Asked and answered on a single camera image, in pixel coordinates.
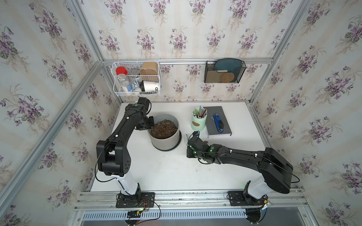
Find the black pot saucer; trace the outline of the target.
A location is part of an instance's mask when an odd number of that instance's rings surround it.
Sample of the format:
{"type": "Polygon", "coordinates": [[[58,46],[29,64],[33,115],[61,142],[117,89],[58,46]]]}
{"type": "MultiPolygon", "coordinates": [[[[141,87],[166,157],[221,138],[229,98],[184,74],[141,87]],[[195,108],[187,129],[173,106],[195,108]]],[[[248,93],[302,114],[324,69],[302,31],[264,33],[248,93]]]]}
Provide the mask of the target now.
{"type": "Polygon", "coordinates": [[[171,151],[174,150],[182,140],[182,133],[176,132],[169,138],[158,139],[150,135],[152,145],[160,151],[171,151]]]}

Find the brown cardboard cup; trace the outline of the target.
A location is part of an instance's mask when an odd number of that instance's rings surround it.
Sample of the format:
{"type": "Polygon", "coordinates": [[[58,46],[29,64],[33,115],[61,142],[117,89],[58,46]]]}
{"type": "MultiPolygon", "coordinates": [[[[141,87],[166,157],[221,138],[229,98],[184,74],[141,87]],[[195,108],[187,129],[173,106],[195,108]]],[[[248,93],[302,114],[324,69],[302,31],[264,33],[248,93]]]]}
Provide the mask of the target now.
{"type": "Polygon", "coordinates": [[[158,64],[156,62],[144,62],[140,75],[158,75],[158,64]]]}

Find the black mesh wall organizer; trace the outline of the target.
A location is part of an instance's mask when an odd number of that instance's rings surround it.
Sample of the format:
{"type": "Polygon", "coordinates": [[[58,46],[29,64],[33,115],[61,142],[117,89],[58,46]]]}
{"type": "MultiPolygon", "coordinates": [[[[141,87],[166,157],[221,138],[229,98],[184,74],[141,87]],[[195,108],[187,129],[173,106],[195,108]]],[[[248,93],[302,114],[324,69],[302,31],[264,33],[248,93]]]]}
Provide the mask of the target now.
{"type": "MultiPolygon", "coordinates": [[[[222,83],[220,82],[220,76],[224,73],[227,73],[227,71],[215,71],[214,70],[214,65],[215,65],[216,61],[207,61],[206,65],[205,65],[205,73],[204,73],[204,83],[222,83]]],[[[241,80],[241,78],[243,77],[244,72],[246,71],[246,63],[243,61],[243,66],[242,69],[240,71],[239,74],[239,78],[241,80]]]]}

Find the teal plate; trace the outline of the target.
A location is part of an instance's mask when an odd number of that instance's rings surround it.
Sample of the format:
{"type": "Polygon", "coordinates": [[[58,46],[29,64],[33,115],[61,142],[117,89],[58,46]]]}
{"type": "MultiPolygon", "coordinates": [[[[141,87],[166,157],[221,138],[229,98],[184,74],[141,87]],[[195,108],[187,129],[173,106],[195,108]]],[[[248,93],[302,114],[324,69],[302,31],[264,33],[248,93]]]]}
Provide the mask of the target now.
{"type": "Polygon", "coordinates": [[[227,71],[228,73],[233,73],[235,78],[232,82],[239,83],[239,74],[243,66],[243,61],[234,58],[223,58],[217,60],[214,65],[215,71],[227,71]]]}

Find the white cylindrical speaker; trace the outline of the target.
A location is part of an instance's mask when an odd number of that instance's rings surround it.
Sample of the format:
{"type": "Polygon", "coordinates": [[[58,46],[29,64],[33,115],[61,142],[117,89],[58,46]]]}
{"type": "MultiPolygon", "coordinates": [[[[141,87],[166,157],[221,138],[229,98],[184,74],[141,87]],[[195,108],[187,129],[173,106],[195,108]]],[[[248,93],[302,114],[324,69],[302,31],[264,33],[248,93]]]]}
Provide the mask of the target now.
{"type": "Polygon", "coordinates": [[[142,92],[159,92],[160,83],[144,80],[140,83],[140,88],[141,88],[142,92]]]}

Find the small circuit board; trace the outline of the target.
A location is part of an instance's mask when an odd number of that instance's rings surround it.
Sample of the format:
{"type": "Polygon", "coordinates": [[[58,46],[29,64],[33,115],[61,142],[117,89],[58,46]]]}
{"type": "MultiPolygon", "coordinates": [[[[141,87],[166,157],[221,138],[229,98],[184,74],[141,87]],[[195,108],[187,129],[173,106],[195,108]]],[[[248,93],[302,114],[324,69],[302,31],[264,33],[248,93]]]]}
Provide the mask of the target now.
{"type": "Polygon", "coordinates": [[[127,218],[140,218],[142,211],[129,211],[127,212],[127,218]]]}

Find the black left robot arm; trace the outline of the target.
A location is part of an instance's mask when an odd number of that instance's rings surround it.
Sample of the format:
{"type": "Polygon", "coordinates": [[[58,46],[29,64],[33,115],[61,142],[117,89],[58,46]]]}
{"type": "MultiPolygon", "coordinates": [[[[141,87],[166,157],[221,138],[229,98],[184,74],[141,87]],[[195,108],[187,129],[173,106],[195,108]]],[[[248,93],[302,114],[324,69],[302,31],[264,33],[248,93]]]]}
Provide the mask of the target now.
{"type": "Polygon", "coordinates": [[[150,109],[151,102],[144,97],[135,104],[128,104],[112,134],[96,145],[98,170],[111,177],[108,181],[113,180],[120,186],[122,195],[133,199],[140,197],[141,188],[129,172],[131,156],[127,144],[134,130],[144,131],[154,126],[154,118],[148,116],[150,109]]]}

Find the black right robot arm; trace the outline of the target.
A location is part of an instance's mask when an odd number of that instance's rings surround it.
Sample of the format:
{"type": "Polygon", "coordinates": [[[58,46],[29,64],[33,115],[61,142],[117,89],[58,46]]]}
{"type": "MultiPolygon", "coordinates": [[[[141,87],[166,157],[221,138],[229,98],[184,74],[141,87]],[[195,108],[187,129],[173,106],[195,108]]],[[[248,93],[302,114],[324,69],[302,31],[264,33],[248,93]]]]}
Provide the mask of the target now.
{"type": "Polygon", "coordinates": [[[273,148],[264,151],[245,151],[219,144],[208,145],[195,131],[188,138],[187,157],[197,158],[202,164],[232,164],[261,173],[257,179],[247,182],[244,193],[261,199],[271,191],[290,193],[293,166],[273,148]]]}

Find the grey notebook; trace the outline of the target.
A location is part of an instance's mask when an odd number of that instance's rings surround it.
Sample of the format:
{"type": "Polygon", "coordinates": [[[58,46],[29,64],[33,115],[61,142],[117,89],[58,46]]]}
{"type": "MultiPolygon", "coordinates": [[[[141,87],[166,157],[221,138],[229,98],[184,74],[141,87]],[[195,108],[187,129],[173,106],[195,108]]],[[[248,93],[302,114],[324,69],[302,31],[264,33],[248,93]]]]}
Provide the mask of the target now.
{"type": "Polygon", "coordinates": [[[232,130],[228,124],[221,106],[208,106],[206,118],[207,137],[231,136],[232,130]]]}

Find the white ceramic pot with soil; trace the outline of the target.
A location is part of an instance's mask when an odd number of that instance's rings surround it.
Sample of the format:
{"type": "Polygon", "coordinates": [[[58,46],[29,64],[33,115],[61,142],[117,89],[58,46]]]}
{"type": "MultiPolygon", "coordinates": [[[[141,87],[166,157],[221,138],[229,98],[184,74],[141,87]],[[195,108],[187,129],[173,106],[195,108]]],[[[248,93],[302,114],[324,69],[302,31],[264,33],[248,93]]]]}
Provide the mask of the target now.
{"type": "Polygon", "coordinates": [[[179,121],[175,116],[158,114],[153,117],[155,125],[148,130],[149,135],[158,139],[165,139],[180,131],[179,121]]]}

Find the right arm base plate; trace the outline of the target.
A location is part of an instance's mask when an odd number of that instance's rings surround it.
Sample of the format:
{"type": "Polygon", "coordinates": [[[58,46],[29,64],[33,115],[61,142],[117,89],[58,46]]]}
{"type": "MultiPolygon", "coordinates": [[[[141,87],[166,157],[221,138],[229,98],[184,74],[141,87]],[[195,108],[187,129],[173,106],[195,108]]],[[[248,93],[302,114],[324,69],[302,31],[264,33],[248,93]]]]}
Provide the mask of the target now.
{"type": "Polygon", "coordinates": [[[265,204],[267,196],[263,195],[260,199],[256,199],[244,191],[229,191],[227,199],[231,206],[262,206],[265,204]]]}

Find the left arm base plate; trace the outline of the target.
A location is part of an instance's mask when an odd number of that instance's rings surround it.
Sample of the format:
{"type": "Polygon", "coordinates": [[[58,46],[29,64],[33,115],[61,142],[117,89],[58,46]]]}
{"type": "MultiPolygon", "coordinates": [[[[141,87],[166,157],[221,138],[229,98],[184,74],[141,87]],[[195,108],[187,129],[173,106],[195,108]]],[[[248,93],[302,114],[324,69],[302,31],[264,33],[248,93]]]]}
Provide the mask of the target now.
{"type": "Polygon", "coordinates": [[[119,193],[116,197],[116,208],[152,208],[154,207],[155,193],[141,192],[135,195],[124,195],[119,193]]]}

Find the round cork coaster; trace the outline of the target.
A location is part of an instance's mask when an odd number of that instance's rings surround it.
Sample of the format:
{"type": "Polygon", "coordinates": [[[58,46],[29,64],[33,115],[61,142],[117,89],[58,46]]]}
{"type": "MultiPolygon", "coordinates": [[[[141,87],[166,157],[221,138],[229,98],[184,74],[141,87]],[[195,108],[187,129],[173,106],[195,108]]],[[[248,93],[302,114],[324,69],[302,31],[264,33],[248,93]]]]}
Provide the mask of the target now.
{"type": "Polygon", "coordinates": [[[222,83],[231,83],[235,78],[234,73],[224,73],[220,76],[220,82],[222,83]]]}

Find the clear plastic bottle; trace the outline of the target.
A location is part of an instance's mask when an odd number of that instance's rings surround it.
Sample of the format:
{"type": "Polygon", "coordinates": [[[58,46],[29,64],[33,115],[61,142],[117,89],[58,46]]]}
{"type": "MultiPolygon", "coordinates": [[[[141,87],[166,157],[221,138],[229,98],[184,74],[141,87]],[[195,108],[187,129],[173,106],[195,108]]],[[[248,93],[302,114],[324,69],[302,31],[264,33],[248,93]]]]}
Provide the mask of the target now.
{"type": "Polygon", "coordinates": [[[125,74],[121,73],[117,75],[118,83],[120,87],[122,88],[123,92],[132,92],[132,87],[130,82],[128,81],[128,78],[125,74]]]}

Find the green pencil cup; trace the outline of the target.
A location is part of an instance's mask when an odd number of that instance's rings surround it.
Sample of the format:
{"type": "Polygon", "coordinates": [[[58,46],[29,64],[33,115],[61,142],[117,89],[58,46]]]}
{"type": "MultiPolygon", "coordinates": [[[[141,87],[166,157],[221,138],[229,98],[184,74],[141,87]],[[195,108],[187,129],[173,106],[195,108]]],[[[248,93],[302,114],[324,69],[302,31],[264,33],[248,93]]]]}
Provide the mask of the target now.
{"type": "Polygon", "coordinates": [[[206,126],[207,109],[203,106],[194,108],[192,111],[191,128],[194,131],[202,131],[206,126]]]}

